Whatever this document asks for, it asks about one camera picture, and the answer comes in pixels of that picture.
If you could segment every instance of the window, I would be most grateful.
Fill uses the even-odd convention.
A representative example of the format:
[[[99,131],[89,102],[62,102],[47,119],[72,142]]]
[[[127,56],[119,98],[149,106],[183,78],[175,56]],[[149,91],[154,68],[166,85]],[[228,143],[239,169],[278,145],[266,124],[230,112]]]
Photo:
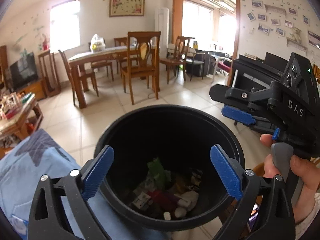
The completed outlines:
[[[235,37],[236,37],[237,21],[230,15],[220,16],[218,42],[223,46],[223,51],[233,54]]]
[[[212,10],[184,1],[182,35],[196,38],[202,48],[210,48],[212,34]]]
[[[80,46],[80,1],[66,2],[50,11],[50,50],[65,51]]]

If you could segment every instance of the plastic bag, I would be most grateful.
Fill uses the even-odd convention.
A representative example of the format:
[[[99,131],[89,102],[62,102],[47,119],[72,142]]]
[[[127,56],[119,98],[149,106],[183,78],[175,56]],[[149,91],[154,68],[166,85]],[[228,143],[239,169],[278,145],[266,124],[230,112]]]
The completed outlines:
[[[95,34],[91,39],[90,49],[92,52],[102,51],[106,48],[104,40],[98,34]]]

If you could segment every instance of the stuffed teddy bear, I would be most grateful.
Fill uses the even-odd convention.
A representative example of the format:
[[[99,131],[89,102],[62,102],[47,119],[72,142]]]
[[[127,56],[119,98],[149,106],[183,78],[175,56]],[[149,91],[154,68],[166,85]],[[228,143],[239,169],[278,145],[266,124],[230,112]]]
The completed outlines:
[[[301,30],[299,30],[297,27],[294,27],[292,30],[293,30],[293,33],[290,33],[291,39],[293,41],[296,41],[297,43],[301,43],[301,38],[300,38]]]

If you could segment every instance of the blue blanket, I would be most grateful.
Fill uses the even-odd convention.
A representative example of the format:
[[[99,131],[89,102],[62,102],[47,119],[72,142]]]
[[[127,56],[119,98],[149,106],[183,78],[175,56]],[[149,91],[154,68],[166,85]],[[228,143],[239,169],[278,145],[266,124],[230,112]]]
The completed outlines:
[[[43,174],[51,178],[63,177],[73,169],[80,169],[80,166],[44,130],[33,133],[0,161],[0,207],[4,214],[12,223],[17,223],[13,218],[18,218],[27,224],[40,177]],[[76,236],[83,238],[64,198],[62,201],[71,228]],[[118,215],[100,192],[88,203],[113,240],[169,239],[164,232],[139,227]],[[22,228],[19,233],[23,238],[25,230]]]

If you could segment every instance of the camera lens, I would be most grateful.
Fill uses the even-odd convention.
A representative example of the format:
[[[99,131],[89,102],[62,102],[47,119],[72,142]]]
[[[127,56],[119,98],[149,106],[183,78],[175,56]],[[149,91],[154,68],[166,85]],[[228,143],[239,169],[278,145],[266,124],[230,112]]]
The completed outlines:
[[[287,75],[287,85],[288,85],[288,88],[292,86],[292,78],[290,74]]]
[[[294,77],[294,78],[297,77],[297,72],[298,72],[298,71],[297,71],[296,65],[293,65],[293,66],[292,66],[292,74],[293,74],[293,77]]]

